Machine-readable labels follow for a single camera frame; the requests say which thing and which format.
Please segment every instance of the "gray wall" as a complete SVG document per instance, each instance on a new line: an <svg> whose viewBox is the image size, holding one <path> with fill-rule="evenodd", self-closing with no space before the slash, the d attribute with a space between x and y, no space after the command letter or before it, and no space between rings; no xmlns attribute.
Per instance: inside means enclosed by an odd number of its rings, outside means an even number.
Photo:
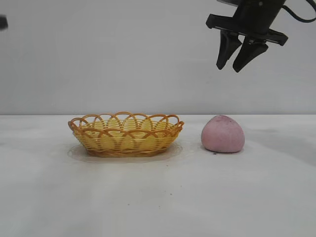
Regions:
<svg viewBox="0 0 316 237"><path fill-rule="evenodd" d="M312 18L304 0L288 0ZM177 114L315 114L316 23L282 11L289 36L240 74L215 63L215 0L1 0L0 114L116 111Z"/></svg>

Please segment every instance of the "yellow woven basket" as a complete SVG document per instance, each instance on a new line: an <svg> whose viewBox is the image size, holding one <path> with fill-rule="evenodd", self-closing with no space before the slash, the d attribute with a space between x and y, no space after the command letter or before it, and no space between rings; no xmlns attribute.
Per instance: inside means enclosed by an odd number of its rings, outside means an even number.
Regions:
<svg viewBox="0 0 316 237"><path fill-rule="evenodd" d="M164 152L184 123L176 115L86 115L68 122L88 153L97 157L151 157Z"/></svg>

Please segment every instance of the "basket rim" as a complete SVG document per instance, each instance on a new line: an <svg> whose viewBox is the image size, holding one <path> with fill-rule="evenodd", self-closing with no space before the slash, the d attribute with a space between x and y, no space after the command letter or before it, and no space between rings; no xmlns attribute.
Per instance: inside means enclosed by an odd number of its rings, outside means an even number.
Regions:
<svg viewBox="0 0 316 237"><path fill-rule="evenodd" d="M127 117L125 119L119 119L118 118L118 115L127 115ZM102 116L111 116L109 119L103 119ZM136 116L141 116L143 117L144 119L140 119L140 118L136 118ZM88 122L86 119L87 118L91 118L93 117L94 118L94 121L93 122ZM161 119L159 121L154 121L152 120L153 118L159 118L161 117ZM161 122L161 121L164 121L168 124L171 124L173 125L174 127L172 128L172 130L170 129L160 129L160 130L154 130L154 131L150 131L148 129L133 129L133 130L125 130L123 129L123 126L124 126L124 121L126 121L126 119L130 119L130 118L133 118L136 122L136 126L138 126L138 122L139 121L145 121L145 120L149 120L150 122ZM177 119L177 123L171 123L169 122L169 119L170 118L176 118ZM116 119L119 123L119 126L122 127L122 128L106 128L106 129L97 129L97 128L87 128L87 127L84 127L85 125L87 124L94 124L96 122L104 122L104 121L109 121L109 120L112 120L112 119ZM77 126L75 124L76 121L79 121L79 126ZM184 125L184 122L183 121L180 121L179 117L177 115L164 115L164 114L155 114L155 115L151 115L151 116L148 116L146 114L142 114L142 113L130 113L130 112L118 112L118 113L115 113L115 114L110 114L110 113L105 113L105 114L88 114L88 115L85 115L83 117L76 117L76 118L73 118L71 121L68 122L68 126L69 128L75 132L81 132L81 133L85 133L86 135L88 135L86 132L87 131L96 131L96 132L101 132L102 133L107 133L107 135L109 135L109 132L110 131L119 131L119 132L122 132L124 133L124 136L126 135L131 135L133 132L147 132L148 135L154 135L156 133L172 133L172 132L175 132L175 131L181 131L182 130L182 127Z"/></svg>

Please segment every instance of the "white tabletop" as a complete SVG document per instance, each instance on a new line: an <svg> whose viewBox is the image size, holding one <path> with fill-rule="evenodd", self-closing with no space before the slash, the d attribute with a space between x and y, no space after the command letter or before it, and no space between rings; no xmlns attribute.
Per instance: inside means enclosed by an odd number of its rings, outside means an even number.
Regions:
<svg viewBox="0 0 316 237"><path fill-rule="evenodd" d="M72 117L0 116L1 237L316 237L316 116L232 116L234 155L180 116L154 158L88 157Z"/></svg>

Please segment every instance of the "black object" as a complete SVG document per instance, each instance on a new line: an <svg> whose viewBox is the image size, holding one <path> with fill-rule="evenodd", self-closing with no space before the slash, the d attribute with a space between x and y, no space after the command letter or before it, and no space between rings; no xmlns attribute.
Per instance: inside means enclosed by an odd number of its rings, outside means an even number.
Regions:
<svg viewBox="0 0 316 237"><path fill-rule="evenodd" d="M285 45L288 37L270 29L279 11L284 8L295 19L302 22L312 22L298 17L284 5L286 0L218 0L237 6L233 17L210 14L206 25L208 28L221 30L221 46L217 59L217 67L221 70L232 54L242 45L233 64L236 72L243 69L249 62L268 50L266 42ZM306 0L316 11L316 3ZM245 36L243 43L239 35Z"/></svg>
<svg viewBox="0 0 316 237"><path fill-rule="evenodd" d="M0 15L0 31L3 31L8 28L8 21L6 16Z"/></svg>

